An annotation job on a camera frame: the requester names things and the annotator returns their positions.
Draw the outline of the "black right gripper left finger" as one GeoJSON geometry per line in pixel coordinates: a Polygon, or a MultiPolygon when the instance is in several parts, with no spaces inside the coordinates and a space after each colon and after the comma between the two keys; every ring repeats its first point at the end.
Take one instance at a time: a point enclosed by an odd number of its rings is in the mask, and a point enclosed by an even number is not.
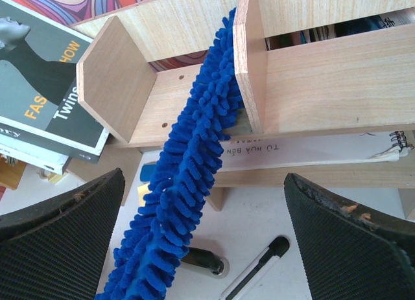
{"type": "Polygon", "coordinates": [[[1,298],[94,299],[124,191],[116,168],[1,215],[1,298]]]}

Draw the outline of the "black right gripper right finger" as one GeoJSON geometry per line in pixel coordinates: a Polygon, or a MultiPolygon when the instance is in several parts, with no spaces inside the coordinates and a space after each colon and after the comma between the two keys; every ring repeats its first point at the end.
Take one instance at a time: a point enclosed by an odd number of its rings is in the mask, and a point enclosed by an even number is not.
{"type": "Polygon", "coordinates": [[[414,298],[414,223],[294,173],[284,194],[313,299],[414,298]]]}

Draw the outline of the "blue microfiber duster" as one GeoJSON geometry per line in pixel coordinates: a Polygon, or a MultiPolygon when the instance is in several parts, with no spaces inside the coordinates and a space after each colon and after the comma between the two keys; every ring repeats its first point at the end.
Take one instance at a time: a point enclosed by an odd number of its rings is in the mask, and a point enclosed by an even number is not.
{"type": "Polygon", "coordinates": [[[113,252],[115,268],[99,299],[164,299],[188,254],[205,199],[222,166],[222,142],[243,98],[235,77],[231,10],[216,32],[184,109],[173,124],[144,206],[113,252]]]}

